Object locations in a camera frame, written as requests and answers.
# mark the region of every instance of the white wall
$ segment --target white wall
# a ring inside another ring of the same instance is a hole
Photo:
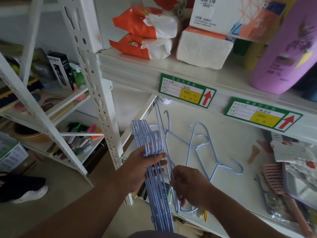
[[[112,18],[128,9],[131,6],[130,1],[94,1],[103,47],[109,48],[108,39],[119,41],[126,34],[126,31],[114,27]],[[145,6],[155,6],[153,0],[143,0],[143,3]],[[0,18],[0,39],[23,44],[27,23],[27,15]],[[42,13],[36,47],[43,48],[45,52],[51,50],[66,53],[70,61],[78,62],[61,12]],[[113,83],[113,100],[121,131],[129,126],[149,96],[148,93]],[[94,105],[93,101],[89,100],[78,110],[97,117]]]

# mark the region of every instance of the white basket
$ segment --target white basket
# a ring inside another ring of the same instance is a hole
[[[28,155],[19,141],[0,132],[0,172],[14,170]]]

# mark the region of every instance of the bundle of hangers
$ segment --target bundle of hangers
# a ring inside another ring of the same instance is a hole
[[[137,146],[138,146],[138,148],[141,146],[145,146],[145,155],[146,156],[159,154],[160,152],[166,152],[166,157],[168,159],[170,169],[172,170],[176,165],[171,160],[170,152],[169,152],[169,148],[168,148],[168,143],[167,143],[167,137],[168,137],[168,134],[170,133],[171,135],[173,135],[174,137],[176,137],[177,139],[179,139],[180,141],[182,141],[183,143],[185,143],[189,146],[187,159],[186,159],[186,166],[188,166],[191,148],[194,148],[196,156],[198,158],[198,161],[199,161],[199,163],[204,171],[204,175],[209,179],[210,182],[212,181],[212,178],[214,177],[216,170],[219,167],[227,168],[238,175],[243,173],[242,165],[234,159],[231,159],[231,160],[241,168],[241,172],[236,172],[233,168],[219,162],[219,160],[217,159],[214,147],[212,145],[208,129],[206,128],[206,126],[203,123],[201,123],[200,121],[196,121],[195,126],[193,127],[193,132],[192,132],[190,143],[188,143],[184,139],[180,138],[179,136],[177,136],[176,134],[174,134],[173,132],[170,131],[171,122],[170,122],[170,117],[169,117],[168,111],[167,110],[164,111],[164,114],[166,113],[167,120],[168,120],[168,128],[165,128],[164,124],[163,124],[161,112],[160,112],[159,106],[157,104],[157,101],[154,102],[154,107],[155,107],[156,119],[157,119],[158,124],[148,125],[145,120],[138,120],[138,121],[133,120],[132,121],[132,128],[133,128],[133,132],[134,132],[134,138],[137,142]],[[193,146],[192,140],[194,137],[194,133],[195,133],[195,129],[196,129],[197,124],[200,124],[201,126],[203,126],[207,135],[199,134],[196,136],[206,137],[207,142],[201,143],[197,146]],[[153,127],[153,126],[157,126],[158,130],[152,131],[150,127]],[[161,129],[163,129],[163,134],[165,135],[166,151],[165,151],[165,148],[163,145],[163,138],[162,138]],[[213,170],[212,175],[210,177],[208,176],[208,174],[207,174],[207,172],[206,172],[206,170],[205,170],[205,168],[200,160],[200,157],[197,153],[198,148],[200,148],[204,145],[208,145],[208,144],[211,145],[213,155],[214,155],[215,161],[216,161],[216,167]],[[170,171],[169,171],[168,165],[166,167],[167,167],[168,178],[170,180],[171,177],[170,177]],[[145,180],[145,185],[146,185],[146,188],[148,190],[148,197],[149,197],[150,207],[151,207],[151,212],[152,212],[152,222],[153,222],[156,230],[173,232],[173,222],[172,222],[172,216],[171,216],[171,212],[170,212],[170,208],[169,208],[169,204],[168,204],[165,182],[164,182],[163,175],[161,174],[160,170],[161,170],[161,166],[158,163],[158,164],[154,165],[153,167],[148,167],[148,169],[146,171],[146,178],[147,179]],[[173,200],[173,204],[174,204],[176,213],[178,213],[179,211],[182,211],[185,213],[192,213],[198,209],[198,208],[193,208],[192,210],[183,210],[182,207],[180,206],[179,201],[174,198],[174,192],[172,191],[172,188],[171,188],[170,192],[172,194],[172,200]]]

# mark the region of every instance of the green price tag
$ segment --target green price tag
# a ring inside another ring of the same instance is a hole
[[[158,92],[208,108],[216,89],[167,74],[161,74]]]
[[[303,115],[263,103],[233,97],[224,115],[285,132]]]

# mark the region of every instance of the plastic bag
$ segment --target plastic bag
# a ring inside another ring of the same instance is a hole
[[[133,6],[112,20],[116,27],[145,38],[174,38],[180,29],[179,20],[172,12],[154,7]]]
[[[153,0],[156,5],[167,11],[172,11],[182,0]],[[185,8],[193,8],[195,0],[186,0]]]
[[[171,54],[173,39],[150,39],[125,35],[119,42],[109,40],[110,45],[120,52],[146,59],[164,59]]]

